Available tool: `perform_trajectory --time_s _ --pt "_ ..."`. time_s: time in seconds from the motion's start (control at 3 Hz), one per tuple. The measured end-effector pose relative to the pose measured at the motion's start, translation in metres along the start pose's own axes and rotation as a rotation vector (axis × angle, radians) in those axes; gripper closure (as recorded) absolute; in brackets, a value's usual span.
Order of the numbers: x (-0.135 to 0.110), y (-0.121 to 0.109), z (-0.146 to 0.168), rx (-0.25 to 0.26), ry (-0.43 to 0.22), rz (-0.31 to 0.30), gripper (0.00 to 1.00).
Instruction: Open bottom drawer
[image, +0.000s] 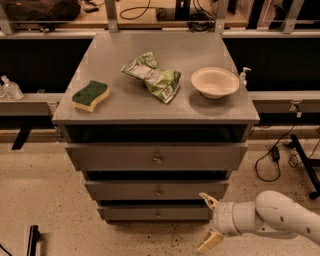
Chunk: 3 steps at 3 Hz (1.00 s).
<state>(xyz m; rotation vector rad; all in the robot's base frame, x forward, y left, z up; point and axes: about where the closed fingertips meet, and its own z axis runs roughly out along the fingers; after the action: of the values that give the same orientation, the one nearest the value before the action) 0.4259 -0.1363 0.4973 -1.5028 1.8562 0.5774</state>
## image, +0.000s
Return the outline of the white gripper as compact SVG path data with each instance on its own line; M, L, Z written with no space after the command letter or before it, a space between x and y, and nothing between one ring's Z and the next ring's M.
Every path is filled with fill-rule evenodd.
M199 254L204 254L211 250L213 247L217 246L223 241L223 235L227 237L240 236L241 233L238 231L236 225L234 224L233 218L233 202L222 202L214 197L200 192L199 196L205 201L207 206L213 211L213 225L218 231L210 230L207 233L207 237L197 248Z

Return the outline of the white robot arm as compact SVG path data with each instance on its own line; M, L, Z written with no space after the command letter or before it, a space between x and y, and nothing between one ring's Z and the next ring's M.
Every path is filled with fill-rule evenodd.
M320 245L320 216L293 199L276 191L263 191L254 201L219 202L201 192L199 196L213 212L213 228L197 249L206 253L224 237L252 233L275 239L292 239L301 235Z

